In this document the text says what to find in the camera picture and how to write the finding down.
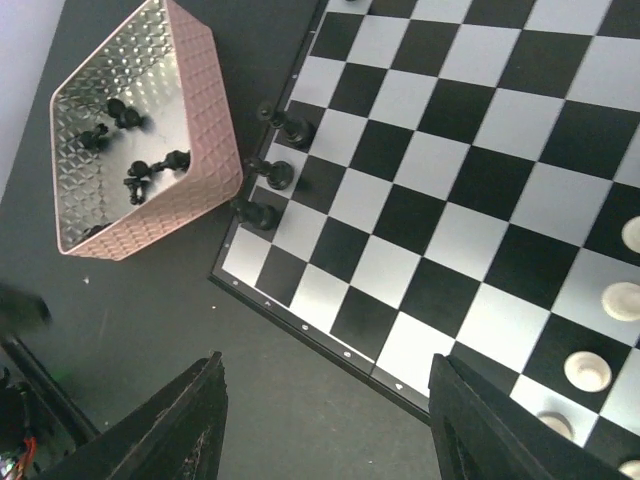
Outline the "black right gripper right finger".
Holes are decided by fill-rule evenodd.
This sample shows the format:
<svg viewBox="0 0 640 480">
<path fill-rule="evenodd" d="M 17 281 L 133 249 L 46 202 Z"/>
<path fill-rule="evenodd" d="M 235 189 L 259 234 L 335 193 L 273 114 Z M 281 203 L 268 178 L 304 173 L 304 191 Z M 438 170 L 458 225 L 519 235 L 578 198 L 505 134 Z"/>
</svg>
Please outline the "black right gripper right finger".
<svg viewBox="0 0 640 480">
<path fill-rule="evenodd" d="M 463 361 L 436 354 L 429 412 L 443 479 L 618 479 Z"/>
</svg>

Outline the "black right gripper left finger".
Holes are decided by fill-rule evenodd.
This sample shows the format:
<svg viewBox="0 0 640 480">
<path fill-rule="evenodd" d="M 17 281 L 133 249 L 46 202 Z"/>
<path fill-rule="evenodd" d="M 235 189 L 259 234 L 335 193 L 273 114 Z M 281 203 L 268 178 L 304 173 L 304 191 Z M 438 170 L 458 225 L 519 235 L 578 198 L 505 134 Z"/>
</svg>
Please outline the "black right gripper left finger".
<svg viewBox="0 0 640 480">
<path fill-rule="evenodd" d="M 80 447 L 49 479 L 216 479 L 228 395 L 222 354 L 213 353 Z"/>
</svg>

